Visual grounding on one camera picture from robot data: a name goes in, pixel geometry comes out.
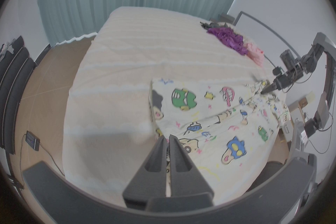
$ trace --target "purple garment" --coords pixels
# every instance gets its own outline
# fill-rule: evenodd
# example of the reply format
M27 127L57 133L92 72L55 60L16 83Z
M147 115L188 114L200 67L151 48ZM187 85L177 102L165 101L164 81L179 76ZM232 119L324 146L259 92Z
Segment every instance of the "purple garment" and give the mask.
M243 46L243 36L235 34L231 28L210 28L208 33L214 34L225 46L234 49L241 55L247 54L247 49Z

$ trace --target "pink cloth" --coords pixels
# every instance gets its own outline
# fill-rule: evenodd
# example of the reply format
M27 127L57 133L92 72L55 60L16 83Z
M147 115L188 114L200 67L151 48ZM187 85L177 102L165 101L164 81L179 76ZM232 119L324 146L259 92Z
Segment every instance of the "pink cloth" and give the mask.
M253 43L245 43L247 49L247 57L252 59L258 66L263 67L264 52Z

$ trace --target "wooden floor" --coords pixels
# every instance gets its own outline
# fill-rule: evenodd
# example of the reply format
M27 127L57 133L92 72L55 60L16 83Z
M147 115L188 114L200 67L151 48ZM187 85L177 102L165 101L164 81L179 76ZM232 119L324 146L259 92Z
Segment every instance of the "wooden floor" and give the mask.
M58 168L51 157L40 147L34 151L23 135L29 130L40 139L41 144L53 156L57 166L63 171L62 146L63 124L69 89L78 67L91 45L92 38L74 41L70 44L52 48L34 70L24 90L15 126L15 155L10 156L14 176L24 184L20 172L20 149L22 146L22 171L43 160L57 173ZM277 137L269 160L284 163L288 156L286 143ZM27 186L22 191L23 197L31 210L44 223L54 223L33 197Z

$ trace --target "bed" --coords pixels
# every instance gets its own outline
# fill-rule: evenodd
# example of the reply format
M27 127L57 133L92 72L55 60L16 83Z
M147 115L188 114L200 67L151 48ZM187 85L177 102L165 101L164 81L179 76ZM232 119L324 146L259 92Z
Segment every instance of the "bed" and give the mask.
M153 78L226 84L273 81L271 63L265 60L264 67L258 67L207 34L200 21L204 22L154 8L121 7L111 13L69 90L62 156L69 182L125 206L122 192L155 144L149 109ZM275 138L239 190L225 200L215 195L214 204L237 198L250 187Z

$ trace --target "white wall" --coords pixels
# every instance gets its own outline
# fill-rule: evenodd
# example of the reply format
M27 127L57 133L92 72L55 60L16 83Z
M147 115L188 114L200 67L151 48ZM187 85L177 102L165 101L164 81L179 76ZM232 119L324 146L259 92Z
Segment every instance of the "white wall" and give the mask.
M0 44L21 35L31 58L36 60L49 44L37 0L6 0L1 12Z
M328 0L234 0L228 14L236 17L240 11L245 11L267 24L291 44L301 56L309 51L317 32L325 33L336 43L336 14ZM309 115L313 116L324 87L325 64L326 57L323 55L310 80L304 84L295 84L288 92L287 104L291 104L313 90L316 100L308 107L312 111ZM335 134L334 127L329 150L323 155L318 154L310 143L306 148L307 152L317 155L318 173L334 160L336 155ZM310 140L319 151L324 152L329 144L329 135L330 132L318 132Z

